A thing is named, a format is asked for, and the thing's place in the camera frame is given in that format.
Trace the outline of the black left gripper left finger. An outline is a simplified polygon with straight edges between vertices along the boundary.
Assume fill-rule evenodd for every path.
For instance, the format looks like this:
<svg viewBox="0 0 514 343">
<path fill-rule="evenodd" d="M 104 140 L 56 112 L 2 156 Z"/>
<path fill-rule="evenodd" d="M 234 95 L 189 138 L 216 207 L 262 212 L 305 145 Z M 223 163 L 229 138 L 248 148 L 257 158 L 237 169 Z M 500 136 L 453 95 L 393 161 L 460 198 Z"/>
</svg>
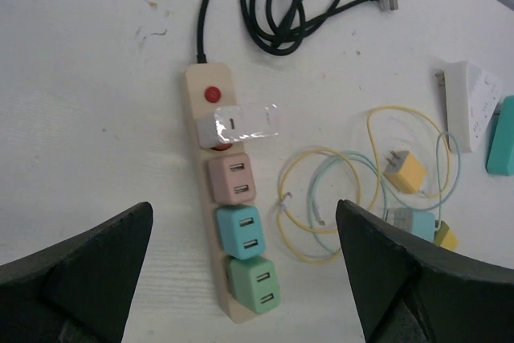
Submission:
<svg viewBox="0 0 514 343">
<path fill-rule="evenodd" d="M 153 227 L 137 203 L 1 266 L 3 342 L 120 342 Z"/>
</svg>

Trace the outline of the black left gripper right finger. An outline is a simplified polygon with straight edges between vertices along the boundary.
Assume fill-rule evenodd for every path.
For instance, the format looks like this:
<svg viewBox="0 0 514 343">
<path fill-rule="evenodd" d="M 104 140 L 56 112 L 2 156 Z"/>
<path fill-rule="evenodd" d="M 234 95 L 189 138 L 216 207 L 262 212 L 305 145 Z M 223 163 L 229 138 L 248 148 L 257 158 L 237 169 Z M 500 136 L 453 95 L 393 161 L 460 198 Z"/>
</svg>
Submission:
<svg viewBox="0 0 514 343">
<path fill-rule="evenodd" d="M 511 342 L 513 271 L 448 251 L 349 200 L 337 229 L 367 342 Z"/>
</svg>

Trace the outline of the yellow cube charger front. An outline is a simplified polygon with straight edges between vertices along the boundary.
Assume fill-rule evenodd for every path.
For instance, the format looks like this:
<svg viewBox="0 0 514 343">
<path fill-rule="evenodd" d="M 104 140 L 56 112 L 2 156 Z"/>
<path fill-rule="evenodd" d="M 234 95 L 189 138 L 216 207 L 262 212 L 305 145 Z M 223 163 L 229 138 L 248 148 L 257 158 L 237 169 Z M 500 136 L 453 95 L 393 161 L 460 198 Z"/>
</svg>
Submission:
<svg viewBox="0 0 514 343">
<path fill-rule="evenodd" d="M 459 241 L 454 232 L 444 221 L 440 222 L 440 227 L 434 233 L 434 245 L 445 248 L 449 251 L 455 251 Z"/>
</svg>

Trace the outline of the yellow cube charger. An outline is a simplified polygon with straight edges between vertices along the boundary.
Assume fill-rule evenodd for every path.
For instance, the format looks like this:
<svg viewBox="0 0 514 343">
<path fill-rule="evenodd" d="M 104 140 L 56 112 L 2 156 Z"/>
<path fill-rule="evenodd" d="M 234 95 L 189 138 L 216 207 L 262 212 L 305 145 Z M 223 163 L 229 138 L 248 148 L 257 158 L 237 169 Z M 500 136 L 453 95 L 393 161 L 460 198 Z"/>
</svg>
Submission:
<svg viewBox="0 0 514 343">
<path fill-rule="evenodd" d="M 455 251 L 459 241 L 454 232 L 444 221 L 440 222 L 440 227 L 434 233 L 434 245 L 445 248 L 449 251 Z"/>
<path fill-rule="evenodd" d="M 416 194 L 424 185 L 426 169 L 408 150 L 391 151 L 384 176 L 403 194 Z"/>
</svg>

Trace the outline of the light blue usb charger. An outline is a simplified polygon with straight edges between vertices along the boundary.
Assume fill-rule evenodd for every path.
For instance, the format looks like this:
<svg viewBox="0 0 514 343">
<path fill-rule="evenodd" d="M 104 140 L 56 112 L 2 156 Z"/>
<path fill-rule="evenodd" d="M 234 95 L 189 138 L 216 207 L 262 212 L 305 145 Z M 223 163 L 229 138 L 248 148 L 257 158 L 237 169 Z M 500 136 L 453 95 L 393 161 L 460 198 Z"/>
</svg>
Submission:
<svg viewBox="0 0 514 343">
<path fill-rule="evenodd" d="M 385 220 L 394 227 L 433 243 L 435 216 L 429 211 L 406 207 L 388 209 Z"/>
</svg>

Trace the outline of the green cube charger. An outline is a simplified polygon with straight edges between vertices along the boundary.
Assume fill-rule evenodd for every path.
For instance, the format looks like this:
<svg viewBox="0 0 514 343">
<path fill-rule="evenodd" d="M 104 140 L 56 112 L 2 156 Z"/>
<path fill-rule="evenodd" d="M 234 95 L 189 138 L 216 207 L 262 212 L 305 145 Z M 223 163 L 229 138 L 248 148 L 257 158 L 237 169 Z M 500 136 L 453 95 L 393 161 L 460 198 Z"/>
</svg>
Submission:
<svg viewBox="0 0 514 343">
<path fill-rule="evenodd" d="M 275 264 L 262 256 L 231 258 L 226 265 L 230 293 L 255 314 L 264 314 L 280 305 L 282 296 Z"/>
</svg>

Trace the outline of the teal power strip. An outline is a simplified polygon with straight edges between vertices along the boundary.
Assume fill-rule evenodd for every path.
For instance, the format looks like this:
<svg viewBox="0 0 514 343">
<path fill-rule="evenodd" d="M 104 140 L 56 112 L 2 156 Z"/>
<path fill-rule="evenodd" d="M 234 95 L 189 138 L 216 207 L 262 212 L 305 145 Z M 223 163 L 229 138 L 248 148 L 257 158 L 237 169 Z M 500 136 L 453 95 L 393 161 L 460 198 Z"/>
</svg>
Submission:
<svg viewBox="0 0 514 343">
<path fill-rule="evenodd" d="M 502 103 L 487 158 L 486 170 L 491 175 L 513 175 L 513 96 Z"/>
</svg>

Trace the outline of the teal cube charger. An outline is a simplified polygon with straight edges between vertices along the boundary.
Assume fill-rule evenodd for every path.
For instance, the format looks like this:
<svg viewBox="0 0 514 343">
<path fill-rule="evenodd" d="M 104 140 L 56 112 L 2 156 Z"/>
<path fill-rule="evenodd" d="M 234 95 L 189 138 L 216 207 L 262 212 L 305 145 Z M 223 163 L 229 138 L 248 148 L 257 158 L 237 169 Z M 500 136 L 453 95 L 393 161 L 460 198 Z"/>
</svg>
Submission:
<svg viewBox="0 0 514 343">
<path fill-rule="evenodd" d="M 230 256 L 246 260 L 266 250 L 263 228 L 256 207 L 220 206 L 215 211 L 222 249 Z"/>
</svg>

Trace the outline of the pink cube charger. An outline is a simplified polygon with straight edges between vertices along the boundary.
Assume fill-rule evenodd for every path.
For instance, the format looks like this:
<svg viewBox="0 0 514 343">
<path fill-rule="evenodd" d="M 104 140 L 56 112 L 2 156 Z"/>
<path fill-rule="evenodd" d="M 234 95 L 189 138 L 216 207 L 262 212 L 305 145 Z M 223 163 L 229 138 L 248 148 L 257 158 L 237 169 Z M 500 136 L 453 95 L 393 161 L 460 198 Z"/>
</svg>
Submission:
<svg viewBox="0 0 514 343">
<path fill-rule="evenodd" d="M 216 203 L 237 205 L 255 198 L 255 180 L 246 153 L 213 158 L 206 163 L 206 168 Z"/>
</svg>

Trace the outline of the white triangular power strip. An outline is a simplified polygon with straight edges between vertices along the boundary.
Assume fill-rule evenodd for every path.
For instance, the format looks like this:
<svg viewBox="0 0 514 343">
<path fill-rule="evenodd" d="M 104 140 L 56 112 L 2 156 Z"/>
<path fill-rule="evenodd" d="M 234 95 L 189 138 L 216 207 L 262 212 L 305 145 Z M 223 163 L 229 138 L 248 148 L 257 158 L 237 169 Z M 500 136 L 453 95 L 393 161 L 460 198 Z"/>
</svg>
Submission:
<svg viewBox="0 0 514 343">
<path fill-rule="evenodd" d="M 486 133 L 504 83 L 471 61 L 448 63 L 436 75 L 445 89 L 447 131 L 452 152 L 474 152 Z"/>
</svg>

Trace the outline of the white charger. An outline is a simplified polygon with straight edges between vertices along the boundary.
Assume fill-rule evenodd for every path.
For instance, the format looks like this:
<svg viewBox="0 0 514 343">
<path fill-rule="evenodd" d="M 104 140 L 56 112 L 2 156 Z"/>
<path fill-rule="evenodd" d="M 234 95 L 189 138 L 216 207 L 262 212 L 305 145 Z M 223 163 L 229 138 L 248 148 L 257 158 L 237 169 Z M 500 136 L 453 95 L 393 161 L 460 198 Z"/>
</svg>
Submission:
<svg viewBox="0 0 514 343">
<path fill-rule="evenodd" d="M 216 108 L 196 120 L 199 144 L 203 149 L 258 138 L 279 132 L 279 111 L 275 104 L 243 104 Z"/>
</svg>

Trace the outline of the beige power strip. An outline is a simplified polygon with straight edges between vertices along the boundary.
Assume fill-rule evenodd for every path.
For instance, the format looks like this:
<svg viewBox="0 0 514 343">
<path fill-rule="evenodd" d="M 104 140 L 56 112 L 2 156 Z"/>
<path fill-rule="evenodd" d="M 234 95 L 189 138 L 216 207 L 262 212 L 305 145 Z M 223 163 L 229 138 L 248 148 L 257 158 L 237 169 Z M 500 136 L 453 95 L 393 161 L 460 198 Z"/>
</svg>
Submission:
<svg viewBox="0 0 514 343">
<path fill-rule="evenodd" d="M 215 218 L 215 211 L 220 206 L 236 205 L 223 205 L 214 201 L 206 163 L 216 157 L 246 153 L 244 144 L 247 141 L 203 149 L 199 144 L 196 128 L 196 120 L 209 112 L 213 112 L 216 108 L 242 104 L 238 104 L 236 101 L 231 72 L 225 64 L 203 63 L 191 65 L 186 70 L 185 79 L 182 89 L 183 106 L 192 143 L 192 154 L 200 195 L 199 201 L 202 204 L 202 217 L 206 228 L 206 240 L 210 251 L 218 302 L 220 308 L 233 322 L 244 323 L 259 315 L 238 303 L 230 293 L 226 265 L 228 260 L 234 257 L 228 255 L 222 249 Z M 256 207 L 255 198 L 250 202 L 237 205 Z"/>
</svg>

